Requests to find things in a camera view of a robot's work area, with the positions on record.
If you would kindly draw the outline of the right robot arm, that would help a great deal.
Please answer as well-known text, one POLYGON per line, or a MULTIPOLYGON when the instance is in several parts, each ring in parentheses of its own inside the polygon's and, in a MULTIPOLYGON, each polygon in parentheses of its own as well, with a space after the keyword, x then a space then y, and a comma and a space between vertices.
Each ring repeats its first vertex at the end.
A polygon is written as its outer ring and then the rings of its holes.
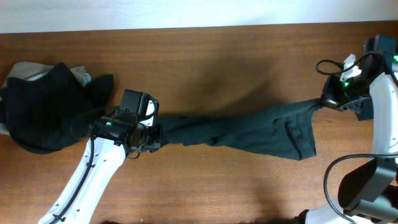
POLYGON ((397 223, 397 39, 377 35, 366 40, 359 58, 350 55, 337 63, 339 71, 328 77, 321 95, 324 106, 372 111, 373 146, 369 154, 335 159, 326 169, 323 191, 326 205, 302 212, 298 223, 397 223), (328 177, 337 163, 367 158, 367 163, 347 173, 338 196, 328 193, 328 177))

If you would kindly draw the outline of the dark green Nike t-shirt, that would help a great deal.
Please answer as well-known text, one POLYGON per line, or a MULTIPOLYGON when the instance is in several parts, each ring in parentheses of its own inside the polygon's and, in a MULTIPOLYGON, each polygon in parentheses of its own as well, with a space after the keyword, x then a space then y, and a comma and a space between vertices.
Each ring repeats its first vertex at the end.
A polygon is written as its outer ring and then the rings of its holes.
POLYGON ((301 161, 317 154, 312 118, 321 108, 315 98, 239 116, 164 116, 162 144, 227 146, 301 161))

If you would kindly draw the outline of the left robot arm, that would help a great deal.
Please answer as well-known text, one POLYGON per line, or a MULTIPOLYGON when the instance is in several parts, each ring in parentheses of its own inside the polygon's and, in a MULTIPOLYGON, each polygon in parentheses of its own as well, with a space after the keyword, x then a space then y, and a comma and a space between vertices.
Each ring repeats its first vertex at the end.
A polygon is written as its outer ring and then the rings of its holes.
POLYGON ((89 127, 86 148, 63 192, 40 223, 89 223, 114 173, 126 159, 162 146, 159 102, 147 93, 125 90, 121 104, 89 127))

